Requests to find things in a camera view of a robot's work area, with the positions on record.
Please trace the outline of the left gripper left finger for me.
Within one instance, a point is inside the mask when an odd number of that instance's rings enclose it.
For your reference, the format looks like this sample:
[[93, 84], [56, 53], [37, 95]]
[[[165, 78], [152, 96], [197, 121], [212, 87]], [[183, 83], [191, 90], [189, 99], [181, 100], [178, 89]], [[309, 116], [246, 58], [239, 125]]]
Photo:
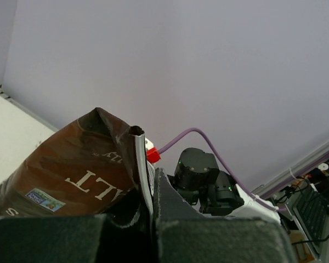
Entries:
[[95, 262], [105, 217], [0, 216], [0, 262]]

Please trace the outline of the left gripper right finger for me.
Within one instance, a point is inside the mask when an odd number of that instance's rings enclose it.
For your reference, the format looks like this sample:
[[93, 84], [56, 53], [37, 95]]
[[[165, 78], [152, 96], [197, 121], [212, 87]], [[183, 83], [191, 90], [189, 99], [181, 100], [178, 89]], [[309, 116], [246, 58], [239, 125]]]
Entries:
[[177, 193], [162, 168], [154, 176], [154, 243], [158, 262], [296, 262], [274, 220], [205, 217]]

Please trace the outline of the brown chip bag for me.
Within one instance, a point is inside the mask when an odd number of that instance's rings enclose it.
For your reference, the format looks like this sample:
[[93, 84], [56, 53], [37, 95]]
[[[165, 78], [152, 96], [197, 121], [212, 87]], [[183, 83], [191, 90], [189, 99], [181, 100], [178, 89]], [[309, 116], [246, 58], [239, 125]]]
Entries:
[[95, 108], [41, 143], [0, 184], [0, 216], [107, 213], [142, 227], [149, 201], [145, 133]]

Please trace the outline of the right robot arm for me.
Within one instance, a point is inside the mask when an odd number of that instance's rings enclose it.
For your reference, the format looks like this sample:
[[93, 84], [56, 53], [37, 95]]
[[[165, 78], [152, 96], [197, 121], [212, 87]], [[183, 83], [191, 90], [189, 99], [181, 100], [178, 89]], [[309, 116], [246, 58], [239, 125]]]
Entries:
[[187, 203], [199, 204], [202, 214], [281, 223], [277, 207], [269, 201], [262, 201], [266, 207], [258, 203], [258, 196], [250, 197], [231, 175], [219, 170], [213, 154], [198, 148], [187, 148], [180, 154], [169, 181]]

